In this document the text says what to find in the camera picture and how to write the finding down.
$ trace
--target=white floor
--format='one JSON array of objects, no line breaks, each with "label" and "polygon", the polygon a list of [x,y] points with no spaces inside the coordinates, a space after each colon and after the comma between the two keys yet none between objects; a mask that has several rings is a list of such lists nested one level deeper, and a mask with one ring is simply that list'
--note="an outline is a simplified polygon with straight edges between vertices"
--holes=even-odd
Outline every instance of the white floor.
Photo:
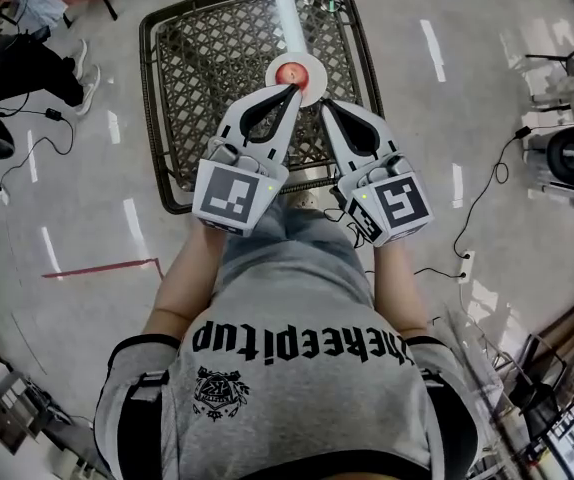
[{"label": "white floor", "polygon": [[[153,262],[63,279],[41,276],[155,258],[165,271],[189,225],[160,203],[138,54],[142,18],[179,1],[112,0],[117,22],[94,1],[71,30],[55,32],[50,45],[63,55],[78,38],[89,41],[88,63],[101,66],[101,86],[92,110],[76,124],[72,153],[63,158],[41,144],[35,173],[30,165],[12,172],[6,180],[11,202],[0,202],[0,352],[71,414],[93,416],[109,354],[139,332],[160,278]],[[452,242],[472,199],[502,145],[524,122],[539,122],[527,113],[530,86],[541,92],[559,69],[534,63],[537,69],[526,73],[532,66],[522,55],[574,49],[574,0],[356,2],[387,120],[419,171],[436,216],[407,239],[414,266],[456,272],[460,262]],[[444,82],[421,20],[435,32]],[[33,94],[27,108],[48,106],[67,111],[45,92]],[[25,156],[29,132],[33,141],[48,135],[61,147],[69,140],[65,125],[40,116],[18,115],[6,124],[17,151],[0,162],[0,175]],[[510,351],[526,332],[542,329],[574,303],[574,209],[530,200],[520,158],[520,147],[510,146],[508,183],[490,188],[459,243],[461,250],[476,251],[465,304]],[[462,170],[462,196],[455,193],[454,165]],[[455,208],[454,199],[461,197],[462,207]],[[359,253],[370,268],[369,248]],[[433,273],[420,274],[418,281],[432,312],[460,304],[455,281]]]}]

